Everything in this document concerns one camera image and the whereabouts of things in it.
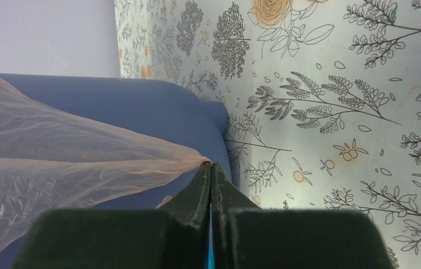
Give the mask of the pink plastic trash bag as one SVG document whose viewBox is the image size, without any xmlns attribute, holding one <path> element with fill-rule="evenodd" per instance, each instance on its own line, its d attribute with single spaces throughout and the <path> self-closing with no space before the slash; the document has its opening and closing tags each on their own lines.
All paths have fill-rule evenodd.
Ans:
<svg viewBox="0 0 421 269">
<path fill-rule="evenodd" d="M 44 211 L 172 182 L 197 150 L 52 108 L 0 78 L 0 252 Z"/>
</svg>

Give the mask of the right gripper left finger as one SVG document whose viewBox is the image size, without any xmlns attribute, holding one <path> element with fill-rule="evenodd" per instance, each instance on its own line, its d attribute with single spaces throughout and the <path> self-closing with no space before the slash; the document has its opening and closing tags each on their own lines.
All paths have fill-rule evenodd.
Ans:
<svg viewBox="0 0 421 269">
<path fill-rule="evenodd" d="M 202 268 L 211 164 L 153 210 L 61 209 L 30 228 L 14 268 Z"/>
</svg>

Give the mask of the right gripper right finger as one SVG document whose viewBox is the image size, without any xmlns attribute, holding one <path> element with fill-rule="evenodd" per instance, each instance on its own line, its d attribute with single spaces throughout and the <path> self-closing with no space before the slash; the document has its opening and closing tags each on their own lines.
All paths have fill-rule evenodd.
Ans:
<svg viewBox="0 0 421 269">
<path fill-rule="evenodd" d="M 364 214 L 264 210 L 219 163 L 210 175 L 215 268 L 391 268 L 387 248 Z"/>
</svg>

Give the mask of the blue plastic trash bin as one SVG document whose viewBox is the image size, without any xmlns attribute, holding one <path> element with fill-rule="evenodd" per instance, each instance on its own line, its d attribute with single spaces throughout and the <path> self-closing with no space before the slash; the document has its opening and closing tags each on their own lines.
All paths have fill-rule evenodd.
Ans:
<svg viewBox="0 0 421 269">
<path fill-rule="evenodd" d="M 179 85 L 159 80 L 120 78 L 13 74 L 1 74 L 0 78 L 28 98 L 52 108 L 189 147 L 207 158 L 204 163 L 220 162 L 224 173 L 230 172 L 223 141 L 227 129 L 225 107 L 216 101 L 201 101 Z M 202 164 L 160 187 L 92 207 L 53 208 L 42 214 L 61 209 L 157 209 L 181 192 Z M 14 268 L 29 230 L 0 252 L 0 268 Z"/>
</svg>

